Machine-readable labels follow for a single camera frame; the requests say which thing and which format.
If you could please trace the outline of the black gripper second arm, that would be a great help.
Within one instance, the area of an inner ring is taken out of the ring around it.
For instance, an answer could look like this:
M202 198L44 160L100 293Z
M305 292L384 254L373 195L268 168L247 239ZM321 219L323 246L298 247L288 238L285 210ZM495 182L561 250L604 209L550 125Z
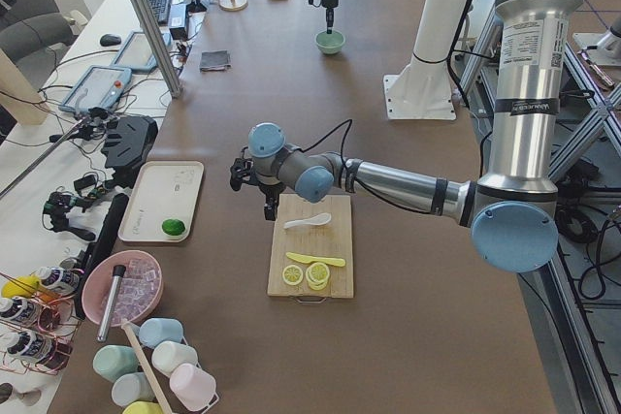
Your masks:
M257 186L265 195L265 219L275 221L278 217L279 196L284 191L284 185L279 181L276 184L261 181L254 170L252 158L245 156L246 150L247 146L244 146L230 167L230 187L233 191L238 192L243 184Z

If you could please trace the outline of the silver blue second robot arm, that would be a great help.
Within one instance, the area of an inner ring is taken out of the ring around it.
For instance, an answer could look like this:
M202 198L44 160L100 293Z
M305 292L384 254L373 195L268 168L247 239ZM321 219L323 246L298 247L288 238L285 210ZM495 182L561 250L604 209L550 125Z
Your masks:
M291 188L318 203L338 187L369 194L407 211L449 216L471 228L474 247L486 262L505 271L533 271L553 257L557 186L549 166L569 18L584 0L495 0L492 19L503 23L487 172L463 183L421 175L343 156L307 154L286 142L274 123L254 126L246 148L230 169L230 185L258 186L264 214L276 220L279 195ZM425 0L411 61L398 75L384 76L390 119L455 119L448 96L448 65L472 0ZM321 0L326 35L332 35L338 0Z

